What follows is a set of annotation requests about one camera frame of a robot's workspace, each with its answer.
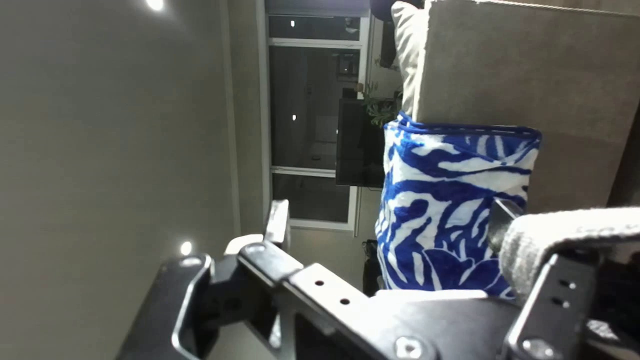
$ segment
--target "hole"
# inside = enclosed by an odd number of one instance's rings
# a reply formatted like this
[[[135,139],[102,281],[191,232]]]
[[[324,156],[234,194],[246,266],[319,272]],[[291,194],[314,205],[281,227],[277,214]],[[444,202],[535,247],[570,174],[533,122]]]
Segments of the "hole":
[[[571,306],[570,301],[566,301],[566,300],[561,300],[561,297],[552,297],[552,301],[553,301],[556,306],[561,306],[561,307],[570,307],[570,306]]]
[[[576,289],[576,288],[577,288],[576,281],[570,281],[570,279],[563,279],[563,277],[559,277],[559,284],[561,284],[563,288],[570,288],[570,289]]]

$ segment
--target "white towel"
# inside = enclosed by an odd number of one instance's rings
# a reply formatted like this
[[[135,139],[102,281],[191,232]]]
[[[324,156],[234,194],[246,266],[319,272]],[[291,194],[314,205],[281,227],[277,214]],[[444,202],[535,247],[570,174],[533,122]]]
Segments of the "white towel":
[[[425,82],[423,55],[429,5],[431,1],[423,1],[423,8],[415,8],[407,1],[394,1],[392,5],[398,61],[402,72],[402,112],[417,122],[423,122],[423,113],[417,113],[417,104],[420,87]]]
[[[499,244],[499,270],[526,297],[543,262],[566,246],[640,240],[640,207],[597,207],[519,216]]]

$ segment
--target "blue and white fabric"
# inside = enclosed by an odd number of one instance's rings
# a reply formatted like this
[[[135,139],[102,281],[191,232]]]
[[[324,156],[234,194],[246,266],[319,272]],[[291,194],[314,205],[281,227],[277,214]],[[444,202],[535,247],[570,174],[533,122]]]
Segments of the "blue and white fabric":
[[[511,126],[425,126],[406,113],[383,128],[375,221],[388,288],[484,289],[509,297],[485,241],[494,198],[523,207],[540,134]]]

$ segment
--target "window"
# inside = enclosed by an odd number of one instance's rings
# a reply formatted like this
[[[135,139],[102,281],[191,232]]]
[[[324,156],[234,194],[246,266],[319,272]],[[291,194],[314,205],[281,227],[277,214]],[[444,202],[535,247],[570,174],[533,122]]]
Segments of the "window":
[[[351,229],[355,189],[335,184],[338,102],[363,82],[368,17],[270,15],[272,189],[291,226]]]

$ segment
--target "bolt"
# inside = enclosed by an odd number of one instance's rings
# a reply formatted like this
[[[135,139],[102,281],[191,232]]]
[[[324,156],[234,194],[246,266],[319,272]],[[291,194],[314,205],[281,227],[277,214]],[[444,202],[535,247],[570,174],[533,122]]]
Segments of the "bolt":
[[[395,339],[395,355],[402,360],[411,360],[421,355],[421,344],[415,337],[400,335]]]
[[[547,342],[543,342],[540,337],[523,339],[522,342],[522,349],[528,351],[535,360],[553,360],[553,358],[558,358],[556,349]]]

